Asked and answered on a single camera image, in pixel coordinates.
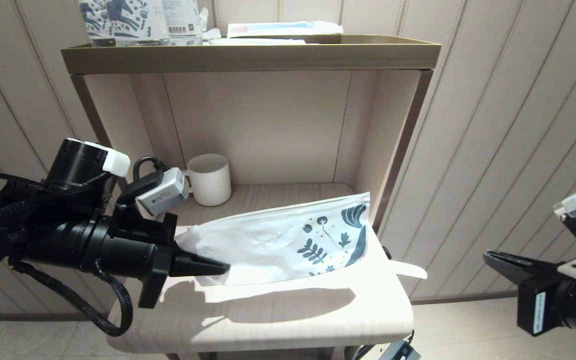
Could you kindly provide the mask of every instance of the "printed plastic bag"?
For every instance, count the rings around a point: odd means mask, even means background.
[[[201,285],[274,283],[355,264],[366,251],[370,193],[260,210],[192,226],[180,248],[230,264]]]

